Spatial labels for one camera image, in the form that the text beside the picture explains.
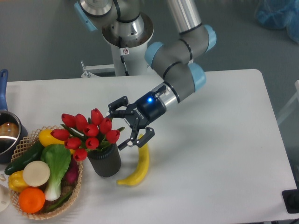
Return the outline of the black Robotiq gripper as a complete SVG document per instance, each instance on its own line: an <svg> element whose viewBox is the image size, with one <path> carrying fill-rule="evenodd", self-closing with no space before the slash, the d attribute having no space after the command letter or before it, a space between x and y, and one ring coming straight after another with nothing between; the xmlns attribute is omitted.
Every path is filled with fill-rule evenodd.
<svg viewBox="0 0 299 224"><path fill-rule="evenodd" d="M130 138L118 145L119 150L133 146L141 148L154 137L155 131L148 125L166 112L156 94L157 91L149 91L132 104L123 96L108 105L106 117L124 118L132 130ZM140 129L145 129L145 134L137 138Z"/></svg>

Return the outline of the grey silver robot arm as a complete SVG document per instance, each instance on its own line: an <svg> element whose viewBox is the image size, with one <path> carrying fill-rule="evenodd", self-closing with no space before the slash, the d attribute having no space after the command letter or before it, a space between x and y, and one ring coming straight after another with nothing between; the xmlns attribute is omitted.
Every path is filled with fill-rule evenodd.
<svg viewBox="0 0 299 224"><path fill-rule="evenodd" d="M126 97L112 102L109 117L124 119L131 136L118 148L145 145L155 134L150 123L199 90L206 83L194 58L216 44L216 33L203 25L193 0L169 0L168 8L179 33L171 45L149 44L151 19L137 0L78 0L74 7L90 31L99 30L111 47L117 76L143 75L154 70L162 83L130 104Z"/></svg>

